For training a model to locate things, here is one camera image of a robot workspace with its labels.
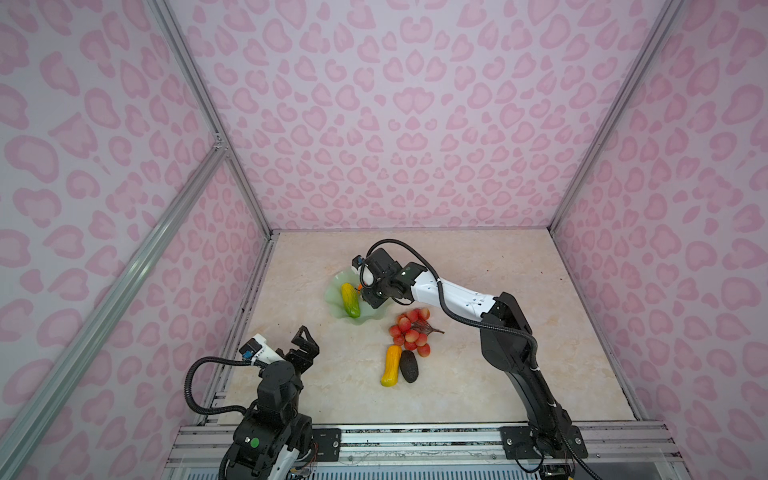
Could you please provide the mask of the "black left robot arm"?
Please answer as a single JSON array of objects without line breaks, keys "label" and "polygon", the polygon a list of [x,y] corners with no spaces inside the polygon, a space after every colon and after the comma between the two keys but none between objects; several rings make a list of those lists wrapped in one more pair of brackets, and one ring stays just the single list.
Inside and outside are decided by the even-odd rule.
[{"label": "black left robot arm", "polygon": [[302,374],[320,349],[307,327],[298,329],[288,352],[274,350],[256,335],[239,349],[237,367],[256,367],[256,398],[242,409],[232,444],[218,469],[220,479],[285,479],[312,442],[312,419],[299,412]]}]

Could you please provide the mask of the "red fake lychee bunch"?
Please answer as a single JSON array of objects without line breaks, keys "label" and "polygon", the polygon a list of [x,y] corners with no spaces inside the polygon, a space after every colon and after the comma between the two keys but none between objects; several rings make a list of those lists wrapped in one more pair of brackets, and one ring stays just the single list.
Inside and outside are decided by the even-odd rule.
[{"label": "red fake lychee bunch", "polygon": [[443,330],[430,323],[430,318],[431,311],[426,307],[401,313],[388,329],[393,344],[416,353],[422,358],[429,357],[431,355],[430,337],[444,334]]}]

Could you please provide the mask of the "green yellow fake mango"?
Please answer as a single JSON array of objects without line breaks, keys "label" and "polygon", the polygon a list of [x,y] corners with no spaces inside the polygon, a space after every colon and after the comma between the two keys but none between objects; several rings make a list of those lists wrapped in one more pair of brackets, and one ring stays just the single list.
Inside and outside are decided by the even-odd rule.
[{"label": "green yellow fake mango", "polygon": [[340,287],[340,294],[345,313],[348,317],[357,319],[361,315],[359,291],[350,283],[344,283]]}]

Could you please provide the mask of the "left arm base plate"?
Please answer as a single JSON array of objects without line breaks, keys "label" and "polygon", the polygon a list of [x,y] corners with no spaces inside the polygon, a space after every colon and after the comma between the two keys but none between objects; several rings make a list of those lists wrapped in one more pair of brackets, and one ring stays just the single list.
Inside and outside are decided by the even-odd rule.
[{"label": "left arm base plate", "polygon": [[312,430],[313,460],[319,463],[337,462],[340,457],[342,431],[339,428]]}]

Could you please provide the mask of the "dark fake avocado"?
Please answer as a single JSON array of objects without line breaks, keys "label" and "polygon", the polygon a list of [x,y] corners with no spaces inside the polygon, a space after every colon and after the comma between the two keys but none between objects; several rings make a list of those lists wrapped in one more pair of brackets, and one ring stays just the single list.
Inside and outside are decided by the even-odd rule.
[{"label": "dark fake avocado", "polygon": [[412,351],[403,350],[399,362],[399,369],[403,379],[407,383],[414,383],[419,377],[418,361]]}]

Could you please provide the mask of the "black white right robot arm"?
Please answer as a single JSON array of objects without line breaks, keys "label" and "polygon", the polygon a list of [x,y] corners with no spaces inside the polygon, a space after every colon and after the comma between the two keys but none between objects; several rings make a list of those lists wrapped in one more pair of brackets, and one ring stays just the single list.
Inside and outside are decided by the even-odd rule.
[{"label": "black white right robot arm", "polygon": [[483,358],[511,381],[527,415],[522,446],[543,457],[588,457],[567,410],[555,399],[538,364],[538,341],[516,298],[471,290],[441,277],[415,249],[394,239],[375,243],[351,261],[364,302],[388,300],[438,307],[450,319],[479,330]]}]

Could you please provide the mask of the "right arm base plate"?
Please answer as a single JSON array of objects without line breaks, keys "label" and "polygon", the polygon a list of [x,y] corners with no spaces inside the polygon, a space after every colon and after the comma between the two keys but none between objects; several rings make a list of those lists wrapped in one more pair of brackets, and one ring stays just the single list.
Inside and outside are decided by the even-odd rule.
[{"label": "right arm base plate", "polygon": [[529,425],[505,426],[499,429],[501,444],[508,460],[561,459],[566,456],[586,459],[589,453],[581,430],[571,426],[565,433],[546,432]]}]

